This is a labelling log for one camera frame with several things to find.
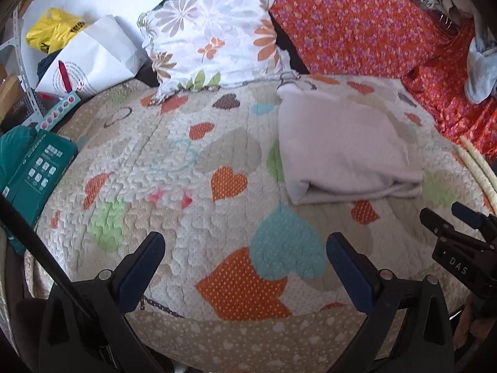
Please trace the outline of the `pink floral knit cardigan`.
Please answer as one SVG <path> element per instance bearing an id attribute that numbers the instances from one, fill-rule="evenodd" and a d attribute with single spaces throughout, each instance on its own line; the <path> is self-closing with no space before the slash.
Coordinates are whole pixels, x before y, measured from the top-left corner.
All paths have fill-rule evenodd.
<path id="1" fill-rule="evenodd" d="M 277 94 L 280 160 L 292 204 L 421 194 L 424 174 L 386 114 L 295 83 Z"/>

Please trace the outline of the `cream rolled quilt edge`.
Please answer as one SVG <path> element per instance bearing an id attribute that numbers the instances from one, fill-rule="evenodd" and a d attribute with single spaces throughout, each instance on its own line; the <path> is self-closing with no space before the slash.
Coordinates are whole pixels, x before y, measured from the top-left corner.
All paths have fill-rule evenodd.
<path id="1" fill-rule="evenodd" d="M 458 147 L 458 155 L 484 192 L 492 212 L 496 215 L 496 175 L 484 156 L 466 136 L 461 136 L 459 141 L 461 146 Z"/>

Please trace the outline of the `heart patterned quilted bedspread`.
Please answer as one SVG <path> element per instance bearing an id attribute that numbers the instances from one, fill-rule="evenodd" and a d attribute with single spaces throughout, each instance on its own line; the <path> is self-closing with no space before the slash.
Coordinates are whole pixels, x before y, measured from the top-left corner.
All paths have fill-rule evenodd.
<path id="1" fill-rule="evenodd" d="M 450 311 L 467 289 L 431 257 L 420 224 L 429 207 L 447 220 L 461 202 L 490 203 L 458 147 L 398 80 L 304 76 L 304 89 L 386 114 L 420 154 L 415 199 L 294 205 L 278 139 L 277 82 L 183 93 L 160 105 L 132 80 L 84 104 L 61 134 L 79 153 L 45 204 L 36 230 L 72 280 L 95 277 L 150 232 L 165 254 L 135 311 L 141 340 L 212 372 L 324 372 L 363 322 L 325 253 L 343 233 L 378 268 L 434 274 Z"/>

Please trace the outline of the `teal package box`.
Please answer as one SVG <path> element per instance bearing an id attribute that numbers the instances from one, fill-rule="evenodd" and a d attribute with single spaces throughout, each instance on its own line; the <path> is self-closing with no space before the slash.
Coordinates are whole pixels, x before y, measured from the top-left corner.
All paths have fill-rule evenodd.
<path id="1" fill-rule="evenodd" d="M 46 202 L 77 153 L 76 144 L 66 137 L 50 131 L 34 133 L 34 140 L 2 191 L 30 227 L 36 226 Z"/>

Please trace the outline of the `grey cloth on bedsheet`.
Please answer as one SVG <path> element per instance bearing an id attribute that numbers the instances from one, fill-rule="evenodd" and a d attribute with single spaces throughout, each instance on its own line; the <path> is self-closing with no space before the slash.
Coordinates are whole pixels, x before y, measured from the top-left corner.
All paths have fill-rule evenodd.
<path id="1" fill-rule="evenodd" d="M 478 50 L 479 39 L 473 37 L 467 55 L 467 79 L 464 93 L 472 104 L 481 104 L 496 96 L 496 43 Z"/>

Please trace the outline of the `colourful dotted paper strip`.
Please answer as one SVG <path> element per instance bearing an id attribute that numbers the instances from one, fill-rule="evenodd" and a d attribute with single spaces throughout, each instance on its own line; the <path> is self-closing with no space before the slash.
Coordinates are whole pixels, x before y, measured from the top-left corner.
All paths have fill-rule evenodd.
<path id="1" fill-rule="evenodd" d="M 76 91 L 66 94 L 51 109 L 46 111 L 45 116 L 36 125 L 35 129 L 37 131 L 51 131 L 80 102 L 81 99 Z"/>

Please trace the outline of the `red floral bedsheet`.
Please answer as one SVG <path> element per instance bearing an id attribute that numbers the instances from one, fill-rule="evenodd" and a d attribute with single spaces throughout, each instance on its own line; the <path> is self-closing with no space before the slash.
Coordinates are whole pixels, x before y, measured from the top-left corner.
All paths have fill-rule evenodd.
<path id="1" fill-rule="evenodd" d="M 464 93 L 471 22 L 451 36 L 409 0 L 276 0 L 270 13 L 299 71 L 398 78 L 444 137 L 495 160 L 496 100 Z"/>

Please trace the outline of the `white metal shelf rack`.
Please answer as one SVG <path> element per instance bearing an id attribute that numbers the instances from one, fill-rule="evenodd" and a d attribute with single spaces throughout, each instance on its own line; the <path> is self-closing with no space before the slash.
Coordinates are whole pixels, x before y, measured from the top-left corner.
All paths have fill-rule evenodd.
<path id="1" fill-rule="evenodd" d="M 36 126 L 42 120 L 42 114 L 39 110 L 39 104 L 34 96 L 34 91 L 31 88 L 21 54 L 22 22 L 22 19 L 19 18 L 19 6 L 17 6 L 14 9 L 11 18 L 7 21 L 7 23 L 11 25 L 12 36 L 1 44 L 1 58 L 5 57 L 7 62 L 10 62 L 10 57 L 15 58 L 15 65 L 12 66 L 13 73 L 17 76 L 20 85 L 25 92 L 29 108 L 27 111 L 27 117 L 23 121 L 22 125 Z"/>

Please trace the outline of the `yellow plastic bag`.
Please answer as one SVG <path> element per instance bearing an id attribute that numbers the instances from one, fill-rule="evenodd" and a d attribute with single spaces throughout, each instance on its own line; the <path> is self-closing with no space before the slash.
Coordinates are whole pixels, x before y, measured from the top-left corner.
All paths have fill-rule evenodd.
<path id="1" fill-rule="evenodd" d="M 51 54 L 63 49 L 87 27 L 84 19 L 59 8 L 49 8 L 29 29 L 25 40 L 30 47 Z"/>

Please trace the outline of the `white floral pillow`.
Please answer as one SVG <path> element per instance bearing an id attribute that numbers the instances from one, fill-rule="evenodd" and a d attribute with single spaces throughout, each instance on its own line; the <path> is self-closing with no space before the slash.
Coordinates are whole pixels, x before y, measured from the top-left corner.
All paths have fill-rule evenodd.
<path id="1" fill-rule="evenodd" d="M 275 0 L 169 0 L 137 19 L 159 83 L 152 104 L 180 91 L 293 76 L 276 43 Z"/>

